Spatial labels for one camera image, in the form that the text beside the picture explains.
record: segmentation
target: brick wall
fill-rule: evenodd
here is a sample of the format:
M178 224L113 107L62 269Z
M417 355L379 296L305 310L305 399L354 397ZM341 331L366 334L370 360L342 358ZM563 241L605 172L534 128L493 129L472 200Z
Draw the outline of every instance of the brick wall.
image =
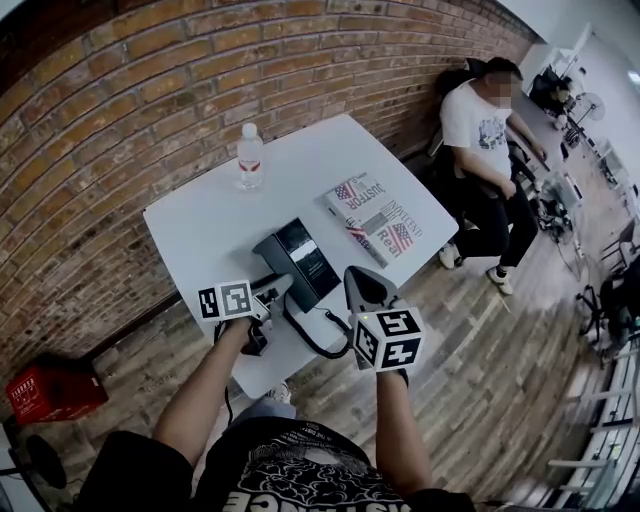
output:
M349 112L399 154L442 70L534 38L492 0L162 0L66 43L0 97L3 379L174 291L141 210L233 156L242 122L269 140Z

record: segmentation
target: plastic bottle cap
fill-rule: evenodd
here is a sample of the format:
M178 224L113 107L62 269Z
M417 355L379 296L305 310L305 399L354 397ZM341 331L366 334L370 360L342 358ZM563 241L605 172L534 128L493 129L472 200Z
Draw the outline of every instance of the plastic bottle cap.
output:
M246 123L242 125L242 136L247 139L252 139L258 135L258 127L253 123Z

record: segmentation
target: white sneaker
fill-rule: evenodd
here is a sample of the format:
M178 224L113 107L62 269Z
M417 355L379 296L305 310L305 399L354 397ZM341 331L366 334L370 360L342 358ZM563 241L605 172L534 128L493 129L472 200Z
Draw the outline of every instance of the white sneaker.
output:
M291 390L287 386L286 382L281 382L266 395L267 398L271 398L276 402L282 402L283 404L291 403Z
M440 258L440 263L442 263L446 269L453 270L456 267L462 266L463 259L460 256L456 244L446 244L438 252L438 257Z
M503 295L513 295L513 288L509 282L509 274L504 277L499 277L496 268L497 267L493 267L487 270L487 277L495 283Z

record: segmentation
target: dark hair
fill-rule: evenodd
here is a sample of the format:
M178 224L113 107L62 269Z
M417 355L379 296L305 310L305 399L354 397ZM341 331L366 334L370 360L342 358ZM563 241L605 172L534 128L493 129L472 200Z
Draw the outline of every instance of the dark hair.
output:
M561 91L569 91L569 84L572 83L573 80L571 78L569 78L568 76L562 78L561 80L558 80L558 82L556 83L556 87L558 87L558 89L560 89Z
M509 73L518 80L522 80L520 68L515 63L502 57L494 57L484 65L484 74L488 75L490 73Z

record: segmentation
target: water bottle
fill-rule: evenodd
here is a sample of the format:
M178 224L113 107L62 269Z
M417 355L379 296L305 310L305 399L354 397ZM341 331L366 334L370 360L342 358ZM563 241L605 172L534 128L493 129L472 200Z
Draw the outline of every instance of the water bottle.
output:
M264 178L262 145L256 125L253 123L242 125L242 138L238 141L238 166L240 167L240 184L245 190L256 189L262 185Z

